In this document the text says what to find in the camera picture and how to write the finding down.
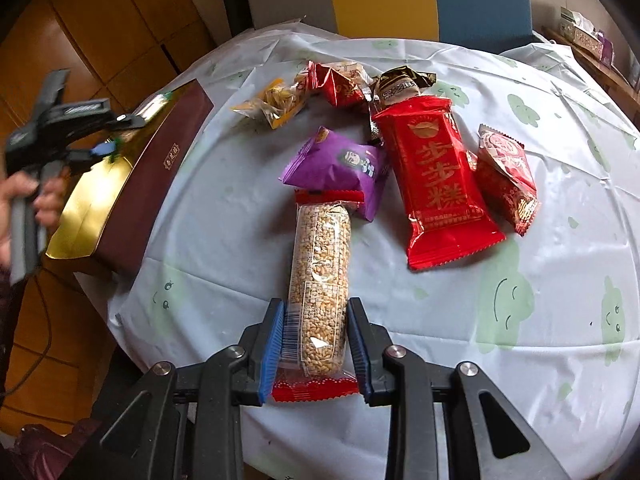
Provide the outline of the person's left hand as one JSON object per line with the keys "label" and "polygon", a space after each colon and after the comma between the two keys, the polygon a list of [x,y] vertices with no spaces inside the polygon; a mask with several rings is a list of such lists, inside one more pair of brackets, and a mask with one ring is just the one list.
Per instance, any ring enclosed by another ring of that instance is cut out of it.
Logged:
{"label": "person's left hand", "polygon": [[11,267],[11,205],[17,197],[27,197],[39,192],[35,199],[35,218],[40,226],[52,230],[58,226],[70,170],[64,167],[55,177],[43,184],[29,177],[24,171],[12,174],[1,181],[1,269],[9,271]]}

